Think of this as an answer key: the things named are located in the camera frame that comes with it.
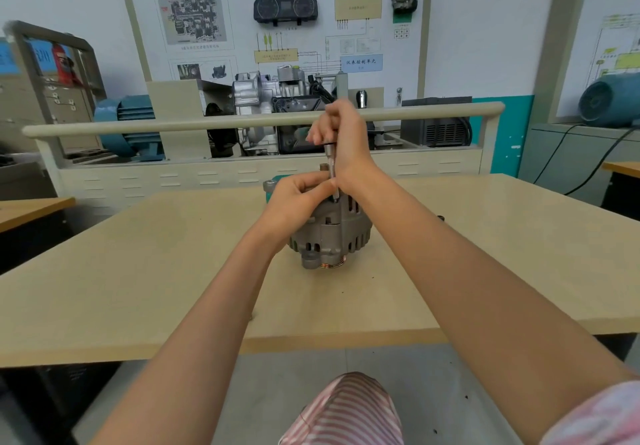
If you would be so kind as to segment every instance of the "gray floor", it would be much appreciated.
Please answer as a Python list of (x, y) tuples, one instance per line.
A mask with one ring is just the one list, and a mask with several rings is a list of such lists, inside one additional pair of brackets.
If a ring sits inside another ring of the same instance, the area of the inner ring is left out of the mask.
[[(627, 361), (640, 371), (638, 342)], [(79, 445), (89, 443), (144, 365), (122, 365), (76, 425)], [(407, 445), (519, 443), (452, 348), (439, 344), (241, 356), (213, 445), (276, 444), (327, 383), (355, 370), (389, 392)], [(7, 395), (0, 398), (0, 444), (39, 445)]]

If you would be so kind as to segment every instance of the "red fire extinguisher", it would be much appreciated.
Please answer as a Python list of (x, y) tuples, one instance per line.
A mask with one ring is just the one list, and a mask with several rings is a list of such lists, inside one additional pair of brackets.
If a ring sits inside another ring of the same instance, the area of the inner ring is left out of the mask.
[(57, 43), (52, 43), (51, 52), (58, 70), (58, 81), (64, 85), (82, 86), (74, 71), (74, 62), (67, 56), (65, 49)]

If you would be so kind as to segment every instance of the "blue sign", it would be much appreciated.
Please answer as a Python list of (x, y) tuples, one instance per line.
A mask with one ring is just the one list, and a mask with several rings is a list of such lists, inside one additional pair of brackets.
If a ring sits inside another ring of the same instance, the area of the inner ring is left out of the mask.
[[(53, 60), (53, 46), (48, 41), (39, 39), (29, 40), (29, 44), (33, 48), (33, 52), (38, 60), (40, 70), (45, 73), (47, 71), (56, 71), (56, 62)], [(67, 56), (70, 55), (68, 47), (63, 46)], [(9, 48), (9, 43), (5, 40), (0, 41), (0, 75), (16, 75), (18, 74), (18, 65), (13, 60), (13, 54)]]
[(382, 54), (368, 54), (363, 56), (341, 56), (340, 69), (345, 73), (364, 73), (367, 71), (382, 71)]

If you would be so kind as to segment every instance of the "wire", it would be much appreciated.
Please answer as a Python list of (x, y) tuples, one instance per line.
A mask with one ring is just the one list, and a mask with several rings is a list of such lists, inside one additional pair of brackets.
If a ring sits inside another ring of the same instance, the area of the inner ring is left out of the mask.
[(609, 154), (612, 153), (613, 149), (615, 149), (618, 144), (620, 142), (622, 142), (622, 140), (624, 140), (624, 138), (629, 135), (631, 132), (634, 132), (636, 130), (640, 129), (640, 125), (639, 126), (635, 126), (635, 127), (631, 127), (629, 130), (627, 130), (624, 134), (622, 134), (620, 136), (620, 138), (613, 142), (612, 146), (609, 147), (609, 150), (607, 150), (604, 155), (602, 156), (602, 158), (600, 159), (600, 161), (596, 164), (596, 167), (593, 168), (593, 170), (591, 171), (591, 174), (589, 174), (589, 177), (587, 177), (584, 182), (582, 184), (580, 184), (578, 187), (573, 188), (571, 191), (569, 192), (565, 192), (564, 195), (565, 196), (569, 196), (570, 194), (572, 194), (573, 192), (578, 191), (578, 189), (580, 189), (582, 186), (584, 186), (587, 182), (589, 182), (591, 180), (591, 178), (595, 175), (596, 172), (598, 172), (598, 169), (600, 168), (600, 166), (602, 165), (602, 163), (604, 162), (605, 158), (607, 158), (609, 156)]
[(562, 143), (564, 142), (564, 137), (566, 137), (566, 134), (568, 134), (569, 132), (571, 132), (574, 128), (576, 127), (581, 127), (584, 126), (584, 123), (579, 123), (578, 125), (573, 125), (570, 126), (569, 129), (564, 132), (562, 139), (560, 139), (560, 142), (558, 142), (558, 144), (556, 145), (556, 149), (554, 150), (554, 152), (551, 154), (551, 157), (548, 158), (547, 163), (545, 164), (545, 166), (542, 168), (542, 170), (540, 171), (540, 174), (538, 174), (538, 177), (536, 178), (535, 181), (533, 181), (533, 183), (535, 184), (536, 182), (538, 182), (538, 179), (540, 179), (540, 176), (545, 172), (545, 169), (547, 168), (547, 166), (549, 165), (549, 162), (551, 162), (551, 159), (554, 158), (554, 155), (556, 155), (556, 152), (558, 151), (558, 149), (560, 148), (560, 146), (562, 145)]

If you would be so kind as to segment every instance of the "alternator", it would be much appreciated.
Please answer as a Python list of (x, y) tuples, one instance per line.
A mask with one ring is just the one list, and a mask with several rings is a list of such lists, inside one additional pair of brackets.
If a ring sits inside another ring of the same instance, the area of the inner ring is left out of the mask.
[[(272, 193), (278, 181), (262, 183), (265, 192)], [(371, 220), (351, 196), (340, 191), (340, 198), (325, 199), (314, 210), (305, 225), (289, 240), (289, 247), (300, 253), (302, 266), (335, 268), (367, 244), (371, 237)]]

